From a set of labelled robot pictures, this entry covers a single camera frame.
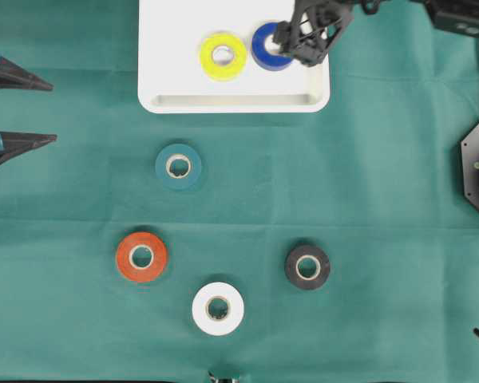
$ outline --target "tape roll center hole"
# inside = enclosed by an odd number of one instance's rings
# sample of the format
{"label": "tape roll center hole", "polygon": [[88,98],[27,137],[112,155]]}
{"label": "tape roll center hole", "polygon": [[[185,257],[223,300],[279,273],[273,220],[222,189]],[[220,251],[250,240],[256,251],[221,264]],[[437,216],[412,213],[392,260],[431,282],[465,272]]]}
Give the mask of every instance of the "tape roll center hole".
{"label": "tape roll center hole", "polygon": [[206,312],[214,321],[223,321],[229,315],[229,302],[223,297],[213,297],[208,301]]}
{"label": "tape roll center hole", "polygon": [[154,251],[148,246],[139,245],[129,252],[129,262],[138,270],[146,269],[154,261]]}
{"label": "tape roll center hole", "polygon": [[183,154],[174,154],[168,159],[166,170],[169,176],[180,180],[188,177],[192,170],[192,162]]}
{"label": "tape roll center hole", "polygon": [[226,66],[234,61],[234,50],[227,45],[217,46],[212,53],[213,62],[219,66]]}
{"label": "tape roll center hole", "polygon": [[301,279],[312,281],[316,279],[321,271],[319,260],[313,255],[304,255],[296,263],[296,272]]}
{"label": "tape roll center hole", "polygon": [[280,45],[273,42],[273,35],[269,35],[264,41],[264,49],[272,56],[278,56],[280,53]]}

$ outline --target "yellow tape roll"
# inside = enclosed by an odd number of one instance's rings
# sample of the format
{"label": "yellow tape roll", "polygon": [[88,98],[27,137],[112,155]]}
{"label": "yellow tape roll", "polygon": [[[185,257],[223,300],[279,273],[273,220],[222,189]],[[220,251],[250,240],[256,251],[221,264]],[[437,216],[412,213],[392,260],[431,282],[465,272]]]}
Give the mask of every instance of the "yellow tape roll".
{"label": "yellow tape roll", "polygon": [[[217,48],[229,49],[234,57],[225,65],[215,62],[213,54]],[[206,39],[200,49],[200,64],[204,72],[213,80],[229,81],[239,75],[247,64],[245,44],[232,34],[213,34]]]}

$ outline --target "blue tape roll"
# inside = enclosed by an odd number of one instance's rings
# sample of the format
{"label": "blue tape roll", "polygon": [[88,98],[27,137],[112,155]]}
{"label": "blue tape roll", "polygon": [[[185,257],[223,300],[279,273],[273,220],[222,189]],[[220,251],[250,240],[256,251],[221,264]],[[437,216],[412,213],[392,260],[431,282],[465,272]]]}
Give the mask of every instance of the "blue tape roll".
{"label": "blue tape roll", "polygon": [[[188,164],[188,172],[182,176],[170,172],[170,165],[176,160]],[[202,172],[202,161],[199,154],[184,144],[172,144],[164,148],[156,158],[156,176],[165,186],[175,190],[190,188],[197,182]]]}
{"label": "blue tape roll", "polygon": [[266,39],[275,33],[277,29],[276,22],[268,22],[261,26],[252,38],[252,56],[255,62],[266,70],[277,72],[286,69],[293,61],[289,57],[273,55],[266,50]]}

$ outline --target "black tape roll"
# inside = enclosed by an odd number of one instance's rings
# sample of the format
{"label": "black tape roll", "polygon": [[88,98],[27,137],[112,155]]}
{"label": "black tape roll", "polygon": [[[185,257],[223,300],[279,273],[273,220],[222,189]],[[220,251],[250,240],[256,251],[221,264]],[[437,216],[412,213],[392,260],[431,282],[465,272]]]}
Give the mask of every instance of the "black tape roll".
{"label": "black tape roll", "polygon": [[[311,259],[316,265],[313,275],[306,278],[299,271],[299,263]],[[286,276],[296,287],[303,290],[320,288],[330,274],[330,260],[323,250],[316,246],[302,245],[296,247],[286,258]]]}

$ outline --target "teal tape roll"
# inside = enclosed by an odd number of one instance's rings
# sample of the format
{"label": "teal tape roll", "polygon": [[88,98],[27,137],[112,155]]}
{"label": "teal tape roll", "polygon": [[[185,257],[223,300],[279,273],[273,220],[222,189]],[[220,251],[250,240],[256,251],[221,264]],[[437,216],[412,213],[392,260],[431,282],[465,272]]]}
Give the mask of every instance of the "teal tape roll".
{"label": "teal tape roll", "polygon": [[[186,163],[186,172],[175,172],[172,166],[177,161]],[[156,158],[156,176],[165,186],[184,190],[194,185],[202,172],[199,154],[187,145],[172,144],[164,148]]]}

